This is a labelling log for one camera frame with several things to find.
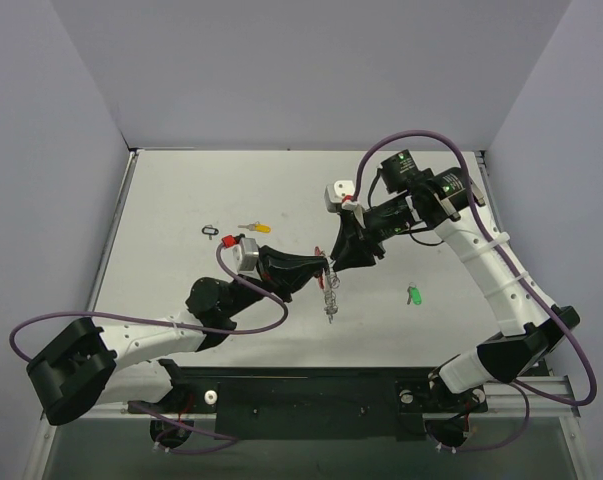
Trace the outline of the red-handled metal keyring holder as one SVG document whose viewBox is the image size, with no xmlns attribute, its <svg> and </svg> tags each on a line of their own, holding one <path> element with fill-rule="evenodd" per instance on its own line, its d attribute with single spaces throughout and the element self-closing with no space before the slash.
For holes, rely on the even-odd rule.
<svg viewBox="0 0 603 480">
<path fill-rule="evenodd" d="M 314 248 L 314 253 L 317 256 L 321 256 L 328 261 L 327 267 L 323 273 L 317 278 L 319 287 L 324 296 L 324 312 L 327 316 L 328 322 L 333 323 L 334 317 L 338 313 L 338 302 L 336 296 L 336 290 L 340 286 L 340 280 L 338 275 L 332 269 L 332 262 L 326 255 L 326 253 L 319 247 Z"/>
</svg>

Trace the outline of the key with green tag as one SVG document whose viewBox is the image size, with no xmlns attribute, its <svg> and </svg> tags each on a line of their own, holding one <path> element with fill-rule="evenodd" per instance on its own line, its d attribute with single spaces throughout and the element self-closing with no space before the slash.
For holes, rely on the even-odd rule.
<svg viewBox="0 0 603 480">
<path fill-rule="evenodd" d="M 422 296 L 418 289 L 418 287 L 414 284 L 410 284 L 407 288 L 407 304 L 408 305 L 421 305 L 422 304 Z"/>
</svg>

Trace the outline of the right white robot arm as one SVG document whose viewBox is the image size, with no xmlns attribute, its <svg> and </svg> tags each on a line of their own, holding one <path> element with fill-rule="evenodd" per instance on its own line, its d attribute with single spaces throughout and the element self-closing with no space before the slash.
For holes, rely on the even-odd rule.
<svg viewBox="0 0 603 480">
<path fill-rule="evenodd" d="M 325 189 L 326 208 L 340 217 L 330 257 L 334 271 L 370 267 L 385 255 L 384 241 L 424 223 L 448 245 L 488 302 L 496 335 L 433 373 L 430 402 L 449 409 L 464 392 L 497 380 L 510 383 L 564 339 L 580 317 L 560 307 L 532 280 L 499 230 L 481 190 L 459 167 L 421 170 L 408 151 L 384 160 L 378 174 L 391 199 L 365 209 L 352 200 L 355 184 L 339 180 Z"/>
</svg>

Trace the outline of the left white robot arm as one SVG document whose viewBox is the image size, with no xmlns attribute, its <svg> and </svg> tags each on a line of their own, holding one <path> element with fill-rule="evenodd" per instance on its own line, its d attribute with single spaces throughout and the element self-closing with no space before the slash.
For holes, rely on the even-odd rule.
<svg viewBox="0 0 603 480">
<path fill-rule="evenodd" d="M 70 323 L 29 359 L 27 375 L 48 422 L 70 423 L 100 403 L 141 399 L 138 389 L 116 384 L 117 373 L 174 353 L 202 352 L 240 334 L 234 316 L 268 299 L 289 314 L 294 293 L 329 267 L 323 256 L 284 254 L 259 247 L 249 276 L 198 279 L 183 311 L 145 319 L 102 312 L 72 313 Z M 108 320 L 99 326 L 95 318 Z"/>
</svg>

